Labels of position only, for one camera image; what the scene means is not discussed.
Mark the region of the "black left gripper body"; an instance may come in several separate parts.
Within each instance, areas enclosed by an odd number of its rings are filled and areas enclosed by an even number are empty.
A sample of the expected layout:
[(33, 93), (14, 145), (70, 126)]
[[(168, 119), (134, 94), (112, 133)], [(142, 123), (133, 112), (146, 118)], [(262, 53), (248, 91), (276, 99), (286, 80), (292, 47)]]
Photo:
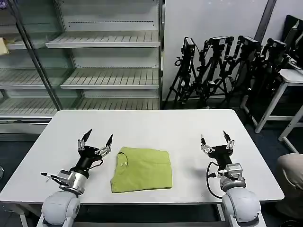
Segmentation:
[(77, 164), (70, 169), (71, 172), (76, 172), (81, 175), (89, 175), (89, 170), (103, 164), (101, 156), (95, 155), (98, 148), (85, 146), (84, 150), (78, 151), (80, 158)]

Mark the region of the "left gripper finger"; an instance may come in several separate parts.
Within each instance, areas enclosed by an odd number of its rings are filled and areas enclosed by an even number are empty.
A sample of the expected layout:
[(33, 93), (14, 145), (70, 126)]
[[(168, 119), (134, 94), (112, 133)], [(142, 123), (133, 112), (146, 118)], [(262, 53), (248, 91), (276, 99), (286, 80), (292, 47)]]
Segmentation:
[(92, 129), (90, 129), (88, 132), (86, 132), (82, 139), (78, 140), (78, 151), (85, 149), (85, 143), (87, 142), (88, 138), (90, 137), (90, 134), (92, 132)]
[(113, 134), (110, 136), (106, 145), (103, 148), (100, 148), (97, 151), (95, 151), (95, 155), (101, 157), (105, 157), (106, 155), (108, 155), (111, 152), (112, 138), (113, 138)]

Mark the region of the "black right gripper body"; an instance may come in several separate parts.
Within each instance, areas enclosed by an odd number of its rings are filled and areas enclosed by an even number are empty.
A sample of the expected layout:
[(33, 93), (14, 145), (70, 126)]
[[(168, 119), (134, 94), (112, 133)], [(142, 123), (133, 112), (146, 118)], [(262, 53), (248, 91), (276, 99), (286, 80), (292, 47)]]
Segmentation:
[(226, 168), (227, 164), (231, 164), (230, 156), (233, 154), (233, 149), (229, 149), (226, 145), (212, 147), (208, 152), (208, 156), (216, 160), (219, 168)]

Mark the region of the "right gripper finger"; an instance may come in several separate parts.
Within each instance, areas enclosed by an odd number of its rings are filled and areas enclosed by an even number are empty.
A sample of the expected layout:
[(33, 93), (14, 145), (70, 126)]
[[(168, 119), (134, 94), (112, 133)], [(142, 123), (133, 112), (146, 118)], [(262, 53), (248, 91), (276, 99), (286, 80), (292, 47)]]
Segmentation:
[(215, 149), (206, 143), (203, 134), (201, 134), (200, 137), (201, 137), (201, 145), (200, 145), (201, 150), (206, 154), (214, 152)]
[(226, 142), (227, 142), (227, 144), (226, 144), (226, 149), (232, 150), (233, 147), (234, 147), (235, 140), (232, 140), (232, 139), (230, 138), (229, 134), (227, 134), (225, 131), (223, 131), (223, 134), (224, 134), (224, 138), (225, 138), (225, 140), (226, 140)]

